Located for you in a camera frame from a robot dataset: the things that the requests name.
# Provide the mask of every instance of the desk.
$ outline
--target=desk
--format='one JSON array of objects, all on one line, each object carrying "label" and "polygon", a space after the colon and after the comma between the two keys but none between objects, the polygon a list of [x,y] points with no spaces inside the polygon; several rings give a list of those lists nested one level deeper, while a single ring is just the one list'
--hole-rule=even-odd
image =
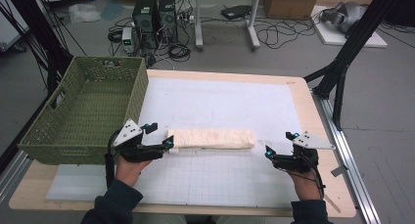
[{"label": "desk", "polygon": [[[253,51],[260,47],[259,40],[256,36],[254,29],[254,22],[256,17],[256,10],[258,8],[259,0],[253,1],[253,8],[251,10],[251,19],[247,21],[247,28],[250,34],[251,41],[253,43]],[[201,0],[196,0],[196,23],[195,23],[195,36],[196,36],[196,48],[199,51],[203,50],[204,40],[202,38],[202,25],[201,25]]]},{"label": "desk", "polygon": [[[327,139],[314,102],[305,81],[300,77],[265,76],[247,74],[228,74],[191,71],[148,70],[150,78],[174,78],[217,80],[287,85],[290,88],[300,120],[302,130],[308,130]],[[330,217],[352,217],[355,215],[354,204],[347,190],[342,175],[334,177],[330,171],[337,167],[335,154],[332,151],[320,151],[319,170],[324,183],[327,210]],[[31,210],[88,210],[93,202],[51,202],[45,196],[55,177],[58,166],[44,165],[34,161],[10,199],[9,206],[13,209]],[[184,213],[184,214],[215,214],[215,215],[262,215],[290,216],[291,211],[278,208],[230,207],[230,206],[191,206],[139,204],[134,212],[153,213]]]}]

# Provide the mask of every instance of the basket handle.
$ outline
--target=basket handle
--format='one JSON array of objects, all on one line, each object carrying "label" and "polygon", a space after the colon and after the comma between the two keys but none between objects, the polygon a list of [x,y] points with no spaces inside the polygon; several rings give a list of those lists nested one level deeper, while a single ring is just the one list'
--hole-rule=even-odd
[{"label": "basket handle", "polygon": [[55,92],[52,94],[50,98],[49,105],[52,107],[52,109],[56,109],[58,106],[61,105],[62,101],[64,100],[66,95],[66,91],[64,90],[64,87],[58,86],[58,88],[55,90]]}]

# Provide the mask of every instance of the white board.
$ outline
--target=white board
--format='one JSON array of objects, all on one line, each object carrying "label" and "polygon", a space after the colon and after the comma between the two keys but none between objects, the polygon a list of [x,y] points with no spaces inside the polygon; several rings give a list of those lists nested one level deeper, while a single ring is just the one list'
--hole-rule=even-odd
[{"label": "white board", "polygon": [[[135,185],[143,203],[291,207],[297,199],[290,177],[264,156],[265,144],[290,155],[285,132],[300,131],[287,86],[151,78],[138,124],[152,122],[159,129],[144,136],[147,145],[160,143],[170,128],[250,129],[255,145],[165,154]],[[104,166],[60,165],[46,199],[93,201],[105,191]]]},{"label": "white board", "polygon": [[[328,9],[325,6],[314,6],[311,16],[314,18],[314,15],[317,13]],[[317,18],[313,20],[314,27],[317,30],[318,35],[320,36],[323,44],[325,45],[344,45],[346,43],[345,35],[338,31],[338,29],[331,25],[329,22],[320,22]],[[373,48],[387,48],[388,44],[379,36],[378,33],[373,32],[372,37],[366,42],[364,47],[373,47]]]}]

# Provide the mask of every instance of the computer tower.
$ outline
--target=computer tower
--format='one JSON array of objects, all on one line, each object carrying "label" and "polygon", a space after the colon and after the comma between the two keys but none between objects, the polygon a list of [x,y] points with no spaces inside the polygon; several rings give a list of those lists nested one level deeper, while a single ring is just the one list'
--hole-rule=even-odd
[{"label": "computer tower", "polygon": [[162,38],[170,43],[178,41],[175,2],[175,0],[160,0],[159,2],[161,27],[163,27]]},{"label": "computer tower", "polygon": [[157,32],[161,28],[157,0],[137,0],[132,13],[142,48],[158,48]]}]

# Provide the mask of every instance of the desk leg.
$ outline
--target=desk leg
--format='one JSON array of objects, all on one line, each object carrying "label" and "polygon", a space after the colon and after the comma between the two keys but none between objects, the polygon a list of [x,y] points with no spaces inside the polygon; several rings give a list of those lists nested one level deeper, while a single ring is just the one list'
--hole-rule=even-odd
[{"label": "desk leg", "polygon": [[259,0],[254,0],[253,10],[251,11],[251,19],[247,21],[248,32],[250,33],[251,41],[253,42],[253,51],[260,47],[256,31],[254,29],[254,22],[256,17],[256,10],[258,9]]},{"label": "desk leg", "polygon": [[198,51],[204,50],[204,40],[202,37],[202,25],[201,25],[201,0],[196,0],[196,17],[195,17],[195,39],[196,49]]}]

